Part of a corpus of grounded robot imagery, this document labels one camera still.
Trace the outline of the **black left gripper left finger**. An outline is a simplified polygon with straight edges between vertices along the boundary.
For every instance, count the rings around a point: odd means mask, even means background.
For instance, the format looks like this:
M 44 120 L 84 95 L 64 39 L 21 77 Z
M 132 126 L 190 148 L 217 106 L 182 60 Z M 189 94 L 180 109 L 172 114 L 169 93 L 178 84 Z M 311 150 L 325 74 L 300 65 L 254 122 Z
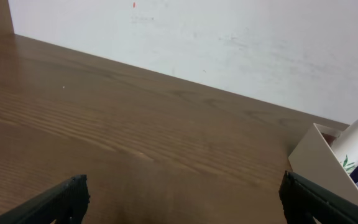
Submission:
M 87 176 L 75 175 L 0 215 L 1 224 L 82 223 L 90 195 Z

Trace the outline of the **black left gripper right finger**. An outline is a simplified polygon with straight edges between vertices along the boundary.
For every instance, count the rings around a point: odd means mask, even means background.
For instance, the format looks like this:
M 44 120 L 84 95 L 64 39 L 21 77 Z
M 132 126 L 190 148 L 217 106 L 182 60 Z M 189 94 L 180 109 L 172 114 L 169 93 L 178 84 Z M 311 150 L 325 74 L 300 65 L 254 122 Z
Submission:
M 286 171 L 279 190 L 288 224 L 358 224 L 358 206 L 308 179 Z

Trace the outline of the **white box pink interior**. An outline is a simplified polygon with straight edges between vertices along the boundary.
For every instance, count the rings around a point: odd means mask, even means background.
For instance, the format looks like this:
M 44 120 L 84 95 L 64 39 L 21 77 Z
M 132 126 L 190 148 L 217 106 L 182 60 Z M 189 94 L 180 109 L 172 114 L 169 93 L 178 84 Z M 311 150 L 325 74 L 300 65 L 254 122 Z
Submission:
M 340 130 L 314 123 L 288 160 L 293 172 L 358 205 L 358 188 L 325 139 L 340 134 Z

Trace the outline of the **white cream shampoo tube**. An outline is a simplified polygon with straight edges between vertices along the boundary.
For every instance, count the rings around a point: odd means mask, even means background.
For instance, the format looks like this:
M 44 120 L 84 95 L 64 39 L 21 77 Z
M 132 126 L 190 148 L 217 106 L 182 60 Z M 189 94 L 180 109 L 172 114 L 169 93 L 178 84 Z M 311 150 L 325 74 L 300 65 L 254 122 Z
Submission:
M 339 135 L 331 149 L 344 170 L 351 174 L 358 166 L 358 120 Z

